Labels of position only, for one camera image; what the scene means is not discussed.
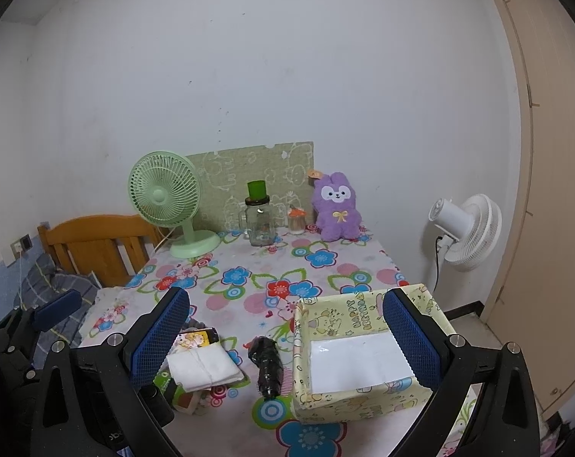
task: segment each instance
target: fan base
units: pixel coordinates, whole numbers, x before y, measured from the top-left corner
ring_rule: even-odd
[[[186,259],[188,257],[197,257],[213,251],[220,245],[220,238],[217,233],[211,230],[195,230],[194,241],[186,244],[184,239],[180,239],[171,244],[169,252],[173,257]]]

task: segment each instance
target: electric fan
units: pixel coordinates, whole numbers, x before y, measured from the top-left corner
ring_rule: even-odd
[[[184,236],[171,244],[173,257],[201,256],[220,244],[215,232],[192,229],[201,184],[187,158],[170,151],[147,154],[131,169],[128,191],[133,207],[147,222],[158,227],[182,226]]]
[[[459,271],[469,271],[489,256],[502,231],[502,212],[484,194],[470,197],[460,207],[438,199],[430,210],[430,222],[445,233],[436,241],[439,276],[444,260]]]

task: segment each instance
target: blue wall section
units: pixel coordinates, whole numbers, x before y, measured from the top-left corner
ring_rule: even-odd
[[[21,281],[43,253],[39,236],[32,238],[32,244],[34,246],[10,266],[7,267],[0,262],[0,319],[12,309],[14,296],[19,292]],[[19,279],[19,261],[21,262],[21,279]]]

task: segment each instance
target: dark jar lid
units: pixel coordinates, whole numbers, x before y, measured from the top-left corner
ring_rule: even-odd
[[[246,197],[246,205],[247,206],[262,206],[267,205],[270,203],[270,197],[266,196],[262,199],[252,200],[251,197]]]

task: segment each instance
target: black power cord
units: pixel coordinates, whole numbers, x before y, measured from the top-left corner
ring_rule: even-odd
[[[438,287],[438,280],[440,279],[440,263],[438,263],[438,242],[442,240],[442,236],[436,237],[436,284],[434,285],[434,292],[436,287]]]

